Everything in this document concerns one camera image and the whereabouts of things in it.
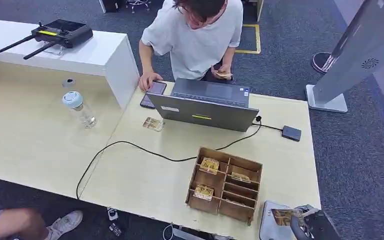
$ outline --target gray laptop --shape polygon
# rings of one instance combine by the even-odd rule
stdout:
[[[257,109],[197,99],[150,92],[147,95],[163,119],[240,132],[247,131],[259,112]]]
[[[171,96],[247,108],[249,93],[247,86],[178,78]]]

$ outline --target wooden divider box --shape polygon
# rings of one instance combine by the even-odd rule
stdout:
[[[207,163],[211,159],[218,161],[218,166],[217,162],[215,166],[201,166],[203,161]],[[261,163],[201,147],[190,179],[186,203],[191,208],[227,215],[249,226],[258,201],[262,172]]]

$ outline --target gray carpet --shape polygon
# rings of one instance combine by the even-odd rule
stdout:
[[[155,0],[150,12],[138,9],[132,15],[124,8],[102,14],[97,0],[0,0],[0,20],[46,23],[64,18],[95,30],[128,33],[139,64],[139,38],[160,5]],[[251,23],[253,7],[245,13],[245,22]],[[310,66],[312,55],[331,51],[345,30],[336,5],[333,0],[265,0],[259,25],[261,54],[235,55],[237,84],[252,86],[253,93],[304,100],[305,85],[321,77]],[[155,58],[154,66],[166,80],[173,78],[168,56]],[[345,98],[346,114],[310,111],[321,204],[344,240],[384,239],[384,96],[371,76]],[[305,186],[297,187],[305,191]],[[112,234],[101,207],[0,181],[0,208],[19,206],[37,207],[47,221],[68,209],[88,210],[82,227],[62,239],[109,239]],[[165,223],[125,215],[120,239],[161,239]]]

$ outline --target power adapter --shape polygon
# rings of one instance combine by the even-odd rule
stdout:
[[[283,126],[282,137],[299,142],[301,140],[301,130],[285,125]]]

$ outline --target shoe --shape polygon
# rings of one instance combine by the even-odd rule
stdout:
[[[57,240],[61,235],[75,229],[83,219],[82,211],[72,211],[63,218],[58,218],[51,226],[48,226],[49,235],[45,240]]]

